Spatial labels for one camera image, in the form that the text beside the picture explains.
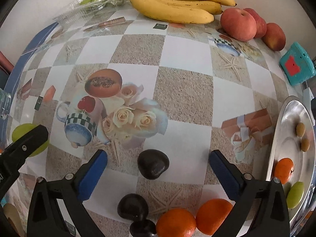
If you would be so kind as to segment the brown longan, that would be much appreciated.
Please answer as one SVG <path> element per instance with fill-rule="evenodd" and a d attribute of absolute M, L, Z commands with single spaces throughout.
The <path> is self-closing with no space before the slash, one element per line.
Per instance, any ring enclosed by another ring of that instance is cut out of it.
<path fill-rule="evenodd" d="M 301 148 L 301 151 L 307 152 L 310 148 L 309 139 L 307 139 L 307 138 L 301 139 L 300 148 Z"/>
<path fill-rule="evenodd" d="M 302 122 L 298 123 L 296 126 L 296 135 L 298 137 L 303 137 L 305 134 L 305 130 L 305 125 Z"/>

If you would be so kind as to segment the clear bag green fruit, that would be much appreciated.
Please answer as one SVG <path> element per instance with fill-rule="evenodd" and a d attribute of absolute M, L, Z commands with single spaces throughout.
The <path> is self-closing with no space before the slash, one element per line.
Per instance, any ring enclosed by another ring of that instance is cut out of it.
<path fill-rule="evenodd" d="M 126 0 L 74 0 L 63 7 L 53 20 L 61 26 L 88 20 L 97 12 L 105 9 L 107 12 L 115 11 L 125 4 Z"/>

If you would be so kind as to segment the teal toy box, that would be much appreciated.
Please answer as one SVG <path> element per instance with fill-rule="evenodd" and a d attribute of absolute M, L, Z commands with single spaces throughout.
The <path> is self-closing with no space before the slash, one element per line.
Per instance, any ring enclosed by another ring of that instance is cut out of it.
<path fill-rule="evenodd" d="M 294 42 L 279 61 L 289 84 L 296 86 L 315 76 L 315 65 L 306 50 Z"/>

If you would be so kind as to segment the green guava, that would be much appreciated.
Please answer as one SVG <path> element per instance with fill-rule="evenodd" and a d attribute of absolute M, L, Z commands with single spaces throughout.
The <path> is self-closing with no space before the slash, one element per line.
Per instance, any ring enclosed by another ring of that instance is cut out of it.
<path fill-rule="evenodd" d="M 301 202 L 304 195 L 304 183 L 297 181 L 289 190 L 287 195 L 287 206 L 294 209 Z"/>
<path fill-rule="evenodd" d="M 23 135 L 31 131 L 32 129 L 36 128 L 37 125 L 32 123 L 25 123 L 17 126 L 11 135 L 12 142 L 15 142 L 19 138 L 21 138 Z M 39 148 L 35 150 L 29 157 L 34 157 L 42 153 L 46 150 L 46 148 L 49 146 L 49 140 L 47 140 L 44 144 L 42 144 Z"/>

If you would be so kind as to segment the right red apple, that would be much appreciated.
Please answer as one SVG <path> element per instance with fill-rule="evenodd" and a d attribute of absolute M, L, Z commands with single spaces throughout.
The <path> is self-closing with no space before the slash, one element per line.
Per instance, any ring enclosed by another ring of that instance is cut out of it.
<path fill-rule="evenodd" d="M 267 47 L 273 51 L 281 51 L 286 44 L 286 36 L 276 23 L 268 23 L 266 34 L 261 38 Z"/>

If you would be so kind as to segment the red apple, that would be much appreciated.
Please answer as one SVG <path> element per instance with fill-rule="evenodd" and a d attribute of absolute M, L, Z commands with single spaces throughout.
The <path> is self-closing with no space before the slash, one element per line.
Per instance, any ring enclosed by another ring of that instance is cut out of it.
<path fill-rule="evenodd" d="M 286 44 L 286 36 L 276 23 L 268 23 L 266 34 L 261 38 L 267 47 L 273 51 L 281 51 Z"/>
<path fill-rule="evenodd" d="M 244 10 L 247 11 L 256 21 L 257 32 L 256 32 L 256 35 L 255 35 L 254 38 L 255 39 L 262 38 L 267 32 L 267 23 L 266 23 L 266 21 L 261 16 L 259 16 L 259 14 L 254 9 L 245 8 Z"/>

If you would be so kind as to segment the orange tangerine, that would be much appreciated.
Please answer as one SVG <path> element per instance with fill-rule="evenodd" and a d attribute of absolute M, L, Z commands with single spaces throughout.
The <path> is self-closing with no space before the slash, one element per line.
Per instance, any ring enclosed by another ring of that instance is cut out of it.
<path fill-rule="evenodd" d="M 197 211 L 196 225 L 200 232 L 213 235 L 224 222 L 233 205 L 222 198 L 214 198 L 205 202 Z"/>
<path fill-rule="evenodd" d="M 283 158 L 278 161 L 274 168 L 274 177 L 278 178 L 282 185 L 287 183 L 294 172 L 294 163 L 290 158 Z"/>
<path fill-rule="evenodd" d="M 156 224 L 157 236 L 193 236 L 196 230 L 196 219 L 183 208 L 167 211 L 159 217 Z"/>

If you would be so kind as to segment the clear glass mug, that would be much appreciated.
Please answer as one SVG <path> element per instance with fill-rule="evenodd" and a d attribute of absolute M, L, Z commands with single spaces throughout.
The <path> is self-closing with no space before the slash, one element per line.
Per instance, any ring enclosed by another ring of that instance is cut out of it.
<path fill-rule="evenodd" d="M 1 128 L 3 128 L 8 115 L 10 114 L 13 96 L 11 93 L 0 89 L 0 116 L 1 116 Z"/>

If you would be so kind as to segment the front pink apple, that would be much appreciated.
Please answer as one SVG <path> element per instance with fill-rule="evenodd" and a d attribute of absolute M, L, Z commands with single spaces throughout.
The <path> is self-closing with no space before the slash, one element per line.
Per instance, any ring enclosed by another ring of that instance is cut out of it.
<path fill-rule="evenodd" d="M 224 10 L 220 23 L 227 34 L 239 41 L 247 42 L 257 33 L 257 24 L 253 16 L 239 8 Z"/>

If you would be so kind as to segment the dark plum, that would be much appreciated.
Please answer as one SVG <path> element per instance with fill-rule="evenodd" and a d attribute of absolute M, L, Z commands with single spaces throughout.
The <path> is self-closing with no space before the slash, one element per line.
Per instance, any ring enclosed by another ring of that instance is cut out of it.
<path fill-rule="evenodd" d="M 142 151 L 137 159 L 141 175 L 148 180 L 155 180 L 165 172 L 170 165 L 168 156 L 155 149 Z"/>
<path fill-rule="evenodd" d="M 156 225 L 149 219 L 134 221 L 130 225 L 130 234 L 133 237 L 153 237 L 156 236 Z"/>
<path fill-rule="evenodd" d="M 149 208 L 146 200 L 138 194 L 125 195 L 117 206 L 118 215 L 127 220 L 141 221 L 147 218 Z"/>

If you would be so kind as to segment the yellow banana bunch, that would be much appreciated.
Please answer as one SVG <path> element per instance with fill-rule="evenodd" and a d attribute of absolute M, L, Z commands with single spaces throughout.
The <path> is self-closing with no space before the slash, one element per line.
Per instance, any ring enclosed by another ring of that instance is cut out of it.
<path fill-rule="evenodd" d="M 235 0 L 130 0 L 132 6 L 148 18 L 169 23 L 208 24 L 222 6 L 235 7 Z"/>

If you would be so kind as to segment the middle red apple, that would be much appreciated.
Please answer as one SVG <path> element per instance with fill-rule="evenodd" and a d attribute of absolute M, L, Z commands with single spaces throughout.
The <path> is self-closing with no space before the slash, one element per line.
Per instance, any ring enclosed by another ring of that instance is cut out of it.
<path fill-rule="evenodd" d="M 259 14 L 254 9 L 245 8 L 244 10 L 247 11 L 256 21 L 257 32 L 256 32 L 256 35 L 255 35 L 254 38 L 255 39 L 262 38 L 267 32 L 267 23 L 266 23 L 266 21 L 261 16 L 259 16 Z"/>

